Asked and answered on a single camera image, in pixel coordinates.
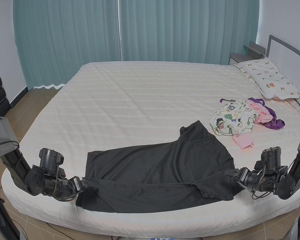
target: white wall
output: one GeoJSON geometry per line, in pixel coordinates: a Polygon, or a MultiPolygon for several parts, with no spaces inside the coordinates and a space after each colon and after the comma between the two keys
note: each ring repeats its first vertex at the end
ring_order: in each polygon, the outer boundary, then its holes
{"type": "Polygon", "coordinates": [[[257,44],[267,49],[269,35],[300,50],[300,0],[260,0],[257,44]]]}
{"type": "Polygon", "coordinates": [[[13,0],[0,0],[0,77],[12,102],[26,87],[14,38],[13,0]]]}

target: curtain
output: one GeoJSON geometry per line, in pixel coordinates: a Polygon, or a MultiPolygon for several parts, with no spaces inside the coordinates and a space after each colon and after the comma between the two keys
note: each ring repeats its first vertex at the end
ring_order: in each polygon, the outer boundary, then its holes
{"type": "Polygon", "coordinates": [[[28,89],[67,83],[89,62],[120,61],[117,0],[13,0],[28,89]]]}
{"type": "Polygon", "coordinates": [[[119,0],[124,61],[228,64],[256,41],[259,0],[119,0]]]}

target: tile floor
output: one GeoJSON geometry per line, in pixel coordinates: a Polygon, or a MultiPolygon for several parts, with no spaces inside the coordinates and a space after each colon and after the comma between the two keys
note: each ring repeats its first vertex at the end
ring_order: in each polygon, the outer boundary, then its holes
{"type": "MultiPolygon", "coordinates": [[[[20,102],[18,102],[18,104],[13,109],[11,109],[7,113],[6,117],[8,118],[10,125],[19,141],[22,140],[40,111],[48,104],[53,96],[57,94],[57,92],[58,90],[54,88],[32,89],[20,100],[20,102]]],[[[0,186],[1,176],[4,169],[5,167],[0,160],[0,186]]],[[[6,198],[2,189],[0,189],[0,196],[5,200],[4,205],[7,208],[11,218],[17,221],[26,230],[29,240],[69,239],[65,235],[50,228],[45,222],[18,212],[6,198]]],[[[299,214],[300,208],[239,232],[233,232],[218,236],[209,236],[202,239],[266,240],[272,238],[274,240],[278,240],[285,235],[285,233],[299,214]]],[[[62,226],[52,226],[69,235],[75,240],[111,240],[111,237],[107,235],[89,234],[62,226]]]]}

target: cartoon print shirt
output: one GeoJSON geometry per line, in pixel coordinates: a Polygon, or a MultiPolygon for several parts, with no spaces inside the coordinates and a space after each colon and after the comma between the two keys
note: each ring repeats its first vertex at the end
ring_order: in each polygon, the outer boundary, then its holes
{"type": "Polygon", "coordinates": [[[234,135],[250,133],[258,112],[250,107],[246,100],[225,102],[224,106],[213,113],[210,125],[216,135],[234,135]]]}

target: baseboard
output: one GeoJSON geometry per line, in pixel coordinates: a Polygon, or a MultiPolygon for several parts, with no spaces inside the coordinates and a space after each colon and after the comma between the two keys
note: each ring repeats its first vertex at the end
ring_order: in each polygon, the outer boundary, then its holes
{"type": "Polygon", "coordinates": [[[10,103],[11,108],[13,109],[14,106],[22,99],[23,96],[26,95],[28,92],[28,87],[25,87],[17,96],[16,98],[10,103]]]}

